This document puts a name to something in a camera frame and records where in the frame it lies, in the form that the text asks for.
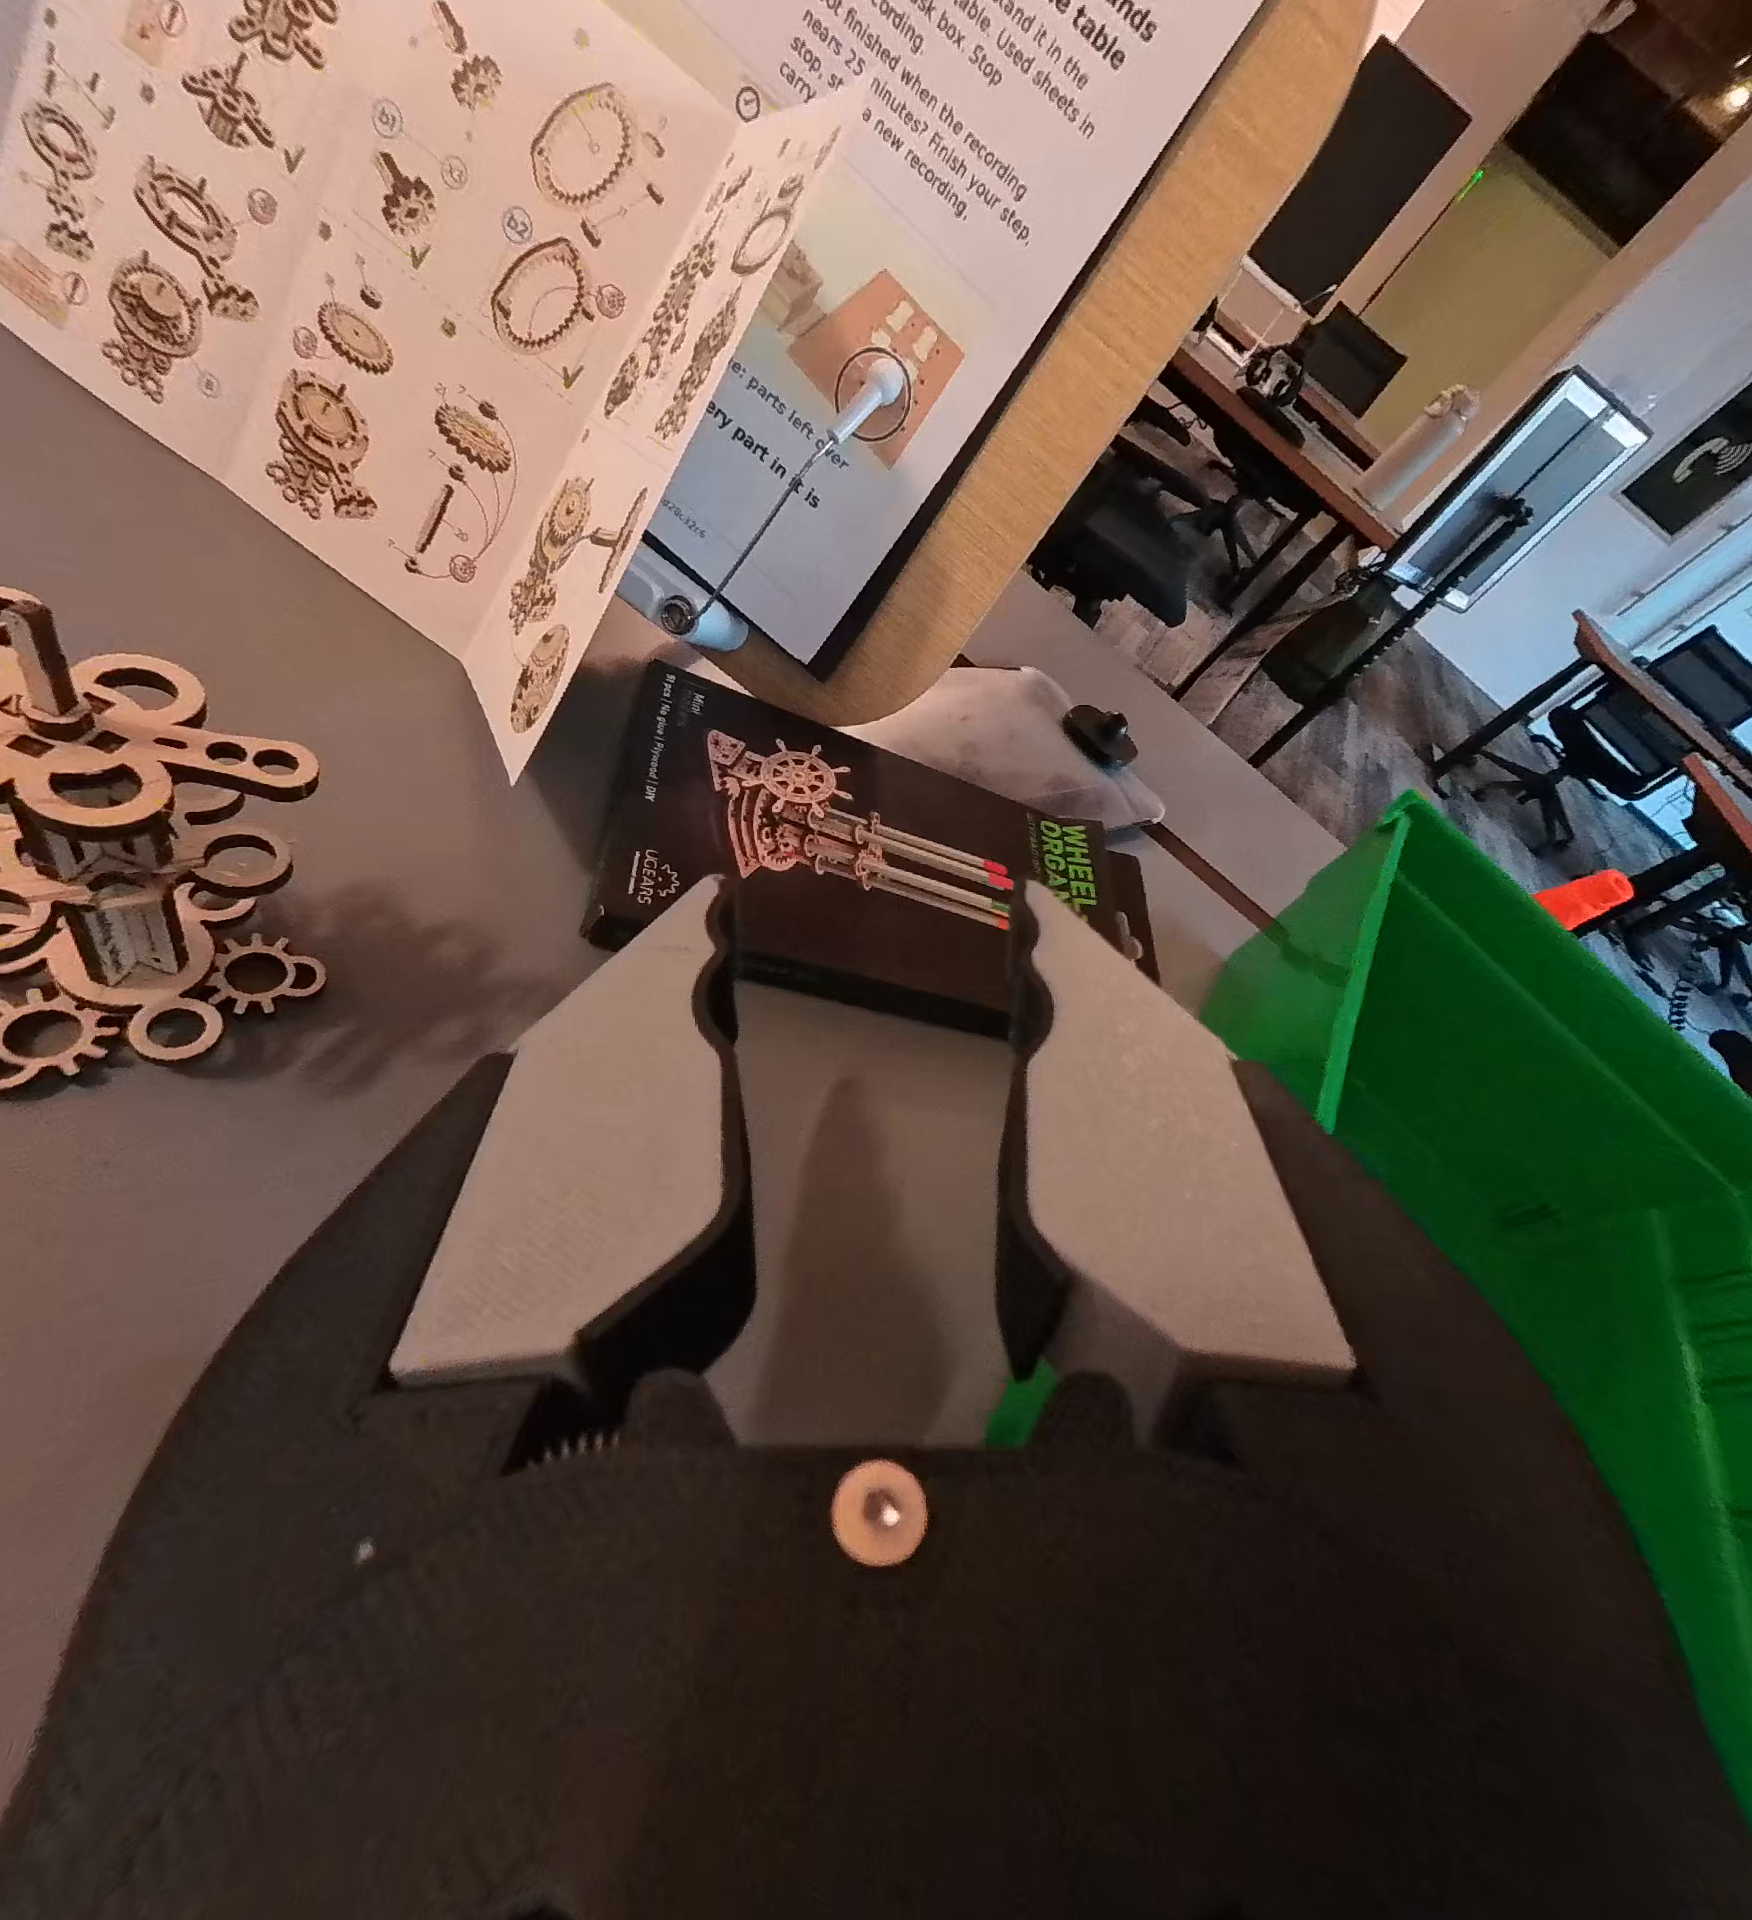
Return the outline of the white bottle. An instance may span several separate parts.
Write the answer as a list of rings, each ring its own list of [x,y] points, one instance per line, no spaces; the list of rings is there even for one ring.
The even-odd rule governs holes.
[[[1368,471],[1371,505],[1396,514],[1414,502],[1426,491],[1426,477],[1469,431],[1479,405],[1479,394],[1466,386],[1450,386],[1434,396]]]

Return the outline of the black office chair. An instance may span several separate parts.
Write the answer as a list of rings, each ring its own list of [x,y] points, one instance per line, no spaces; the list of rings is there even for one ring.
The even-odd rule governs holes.
[[[1684,735],[1646,699],[1604,682],[1574,703],[1553,708],[1542,729],[1569,776],[1621,802],[1642,802],[1680,776],[1691,753]]]
[[[1168,628],[1190,612],[1187,557],[1168,523],[1139,497],[1071,502],[1032,548],[1032,582],[1063,593],[1095,628],[1103,612],[1131,601]]]

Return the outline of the wall phone sign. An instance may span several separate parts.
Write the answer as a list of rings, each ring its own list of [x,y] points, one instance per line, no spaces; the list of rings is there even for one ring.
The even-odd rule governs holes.
[[[1752,480],[1752,374],[1621,487],[1621,502],[1676,540]]]

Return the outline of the white instruction poster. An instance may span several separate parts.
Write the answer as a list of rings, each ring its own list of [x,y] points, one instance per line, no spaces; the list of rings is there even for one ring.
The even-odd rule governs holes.
[[[748,126],[831,104],[841,150],[793,216],[744,189],[720,267],[767,291],[727,349],[645,553],[714,583],[835,423],[859,349],[912,369],[905,420],[817,467],[728,589],[748,637],[829,676],[974,458],[1251,2],[620,5]]]

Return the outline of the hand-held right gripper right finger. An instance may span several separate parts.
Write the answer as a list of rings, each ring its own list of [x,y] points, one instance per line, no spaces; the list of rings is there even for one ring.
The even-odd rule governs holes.
[[[995,1304],[1010,1379],[1356,1379],[1238,1061],[1039,884],[1013,909],[1008,1045]]]

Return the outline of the wooden office desk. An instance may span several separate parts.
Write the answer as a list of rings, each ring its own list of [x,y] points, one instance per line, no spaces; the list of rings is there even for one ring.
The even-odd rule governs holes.
[[[1357,491],[1359,473],[1312,439],[1291,442],[1264,420],[1248,397],[1240,396],[1229,374],[1232,363],[1201,348],[1177,345],[1159,384],[1193,410],[1208,426],[1224,426],[1237,439],[1252,442],[1267,462],[1292,477],[1294,487],[1312,502],[1312,514],[1326,517],[1345,536],[1376,548],[1391,548],[1401,526],[1376,512]]]

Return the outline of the green plastic bin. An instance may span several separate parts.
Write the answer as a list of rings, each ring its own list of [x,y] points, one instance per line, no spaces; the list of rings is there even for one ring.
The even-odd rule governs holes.
[[[1091,1912],[1752,1917],[1750,1098],[1418,799],[1196,1018],[1359,1366],[1037,1376]]]

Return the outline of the black kit box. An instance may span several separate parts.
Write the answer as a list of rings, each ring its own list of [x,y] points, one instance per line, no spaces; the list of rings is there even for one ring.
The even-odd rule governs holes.
[[[583,936],[625,949],[705,880],[736,972],[1004,1038],[1025,886],[1159,981],[1138,860],[1078,800],[1023,800],[650,661],[610,791]]]

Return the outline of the black computer monitor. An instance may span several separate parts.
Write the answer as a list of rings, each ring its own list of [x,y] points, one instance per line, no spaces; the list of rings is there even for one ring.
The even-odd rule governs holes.
[[[1362,420],[1407,366],[1407,355],[1350,308],[1334,302],[1296,336],[1304,379],[1350,418]]]

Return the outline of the grey metal stand base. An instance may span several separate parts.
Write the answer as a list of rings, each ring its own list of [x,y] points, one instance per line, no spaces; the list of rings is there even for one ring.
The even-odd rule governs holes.
[[[1106,764],[1066,729],[1075,704],[1047,674],[955,667],[938,685],[952,772],[1002,799],[1101,829],[1150,829],[1165,802],[1130,764]]]

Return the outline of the folded instruction booklet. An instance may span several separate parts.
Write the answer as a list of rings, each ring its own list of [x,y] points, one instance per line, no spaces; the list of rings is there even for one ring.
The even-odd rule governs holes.
[[[0,322],[517,778],[856,106],[740,119],[605,5],[0,5]]]

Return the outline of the wooden backing board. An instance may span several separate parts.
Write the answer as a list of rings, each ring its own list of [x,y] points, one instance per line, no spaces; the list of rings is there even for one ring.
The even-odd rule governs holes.
[[[809,716],[883,718],[959,658],[1321,152],[1376,12],[1374,2],[1260,8],[848,658],[826,680],[804,676]]]

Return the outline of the large black screen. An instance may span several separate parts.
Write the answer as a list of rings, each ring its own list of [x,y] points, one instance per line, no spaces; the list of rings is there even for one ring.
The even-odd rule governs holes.
[[[1321,315],[1470,126],[1470,111],[1423,66],[1394,41],[1376,41],[1248,260],[1308,316]]]

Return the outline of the wooden ringed tower assembly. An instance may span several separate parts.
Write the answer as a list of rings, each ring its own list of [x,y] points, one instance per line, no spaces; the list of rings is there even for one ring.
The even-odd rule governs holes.
[[[116,1046],[193,1065],[233,1018],[324,993],[316,959],[240,939],[294,869],[244,804],[316,787],[302,744],[214,729],[188,667],[70,659],[51,608],[0,589],[0,1096]]]

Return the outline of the white board on tripod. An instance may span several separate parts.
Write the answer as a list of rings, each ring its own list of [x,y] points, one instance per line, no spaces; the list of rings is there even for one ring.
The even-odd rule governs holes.
[[[1647,442],[1647,421],[1595,378],[1557,371],[1405,526],[1379,580],[1470,612]]]

